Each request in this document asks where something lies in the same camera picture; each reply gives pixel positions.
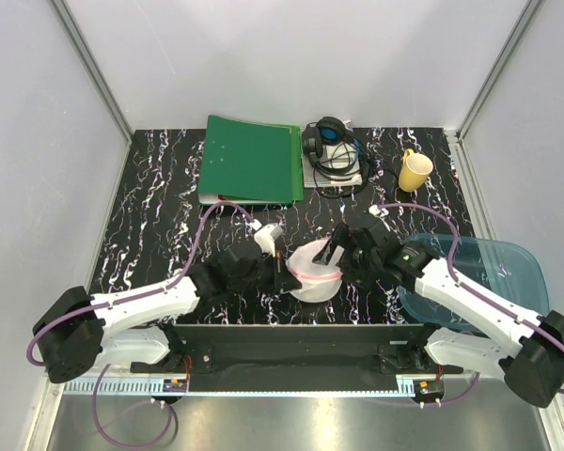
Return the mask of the white pink mesh laundry bag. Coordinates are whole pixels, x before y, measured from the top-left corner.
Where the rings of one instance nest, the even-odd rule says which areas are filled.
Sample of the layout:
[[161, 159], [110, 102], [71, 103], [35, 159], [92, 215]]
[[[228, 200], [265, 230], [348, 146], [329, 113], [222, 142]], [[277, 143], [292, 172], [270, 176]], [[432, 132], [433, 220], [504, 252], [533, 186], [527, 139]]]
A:
[[287, 260], [287, 268], [301, 284], [301, 287], [292, 290], [290, 295], [301, 302], [327, 302], [340, 289], [342, 272], [337, 263], [342, 255], [342, 248], [336, 249], [327, 265], [312, 262], [326, 243], [327, 239], [320, 239], [299, 246]]

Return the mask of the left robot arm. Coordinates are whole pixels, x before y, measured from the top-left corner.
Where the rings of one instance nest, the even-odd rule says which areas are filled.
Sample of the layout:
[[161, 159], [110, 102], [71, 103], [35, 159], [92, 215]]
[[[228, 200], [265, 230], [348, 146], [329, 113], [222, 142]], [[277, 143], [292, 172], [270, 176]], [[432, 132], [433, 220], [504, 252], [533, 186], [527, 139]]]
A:
[[32, 329], [28, 361], [53, 383], [72, 381], [105, 365], [139, 364], [172, 372], [184, 349], [158, 320], [193, 313], [218, 296], [255, 288], [279, 295], [301, 287], [280, 252], [229, 249], [187, 272], [141, 288], [90, 295], [66, 290]]

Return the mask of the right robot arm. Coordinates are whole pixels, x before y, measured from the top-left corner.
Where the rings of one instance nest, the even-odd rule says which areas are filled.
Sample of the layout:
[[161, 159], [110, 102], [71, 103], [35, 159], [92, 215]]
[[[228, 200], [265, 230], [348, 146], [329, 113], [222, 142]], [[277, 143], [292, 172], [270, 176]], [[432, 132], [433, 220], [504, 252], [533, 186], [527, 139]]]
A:
[[421, 241], [400, 241], [383, 225], [340, 223], [312, 261], [327, 265], [335, 253], [344, 280], [368, 286], [402, 287], [435, 301], [475, 326], [480, 334], [459, 334], [428, 325], [423, 340], [408, 349], [413, 369], [457, 366], [503, 381], [510, 391], [538, 407], [564, 392], [564, 316], [543, 316], [512, 303], [464, 274], [449, 257]]

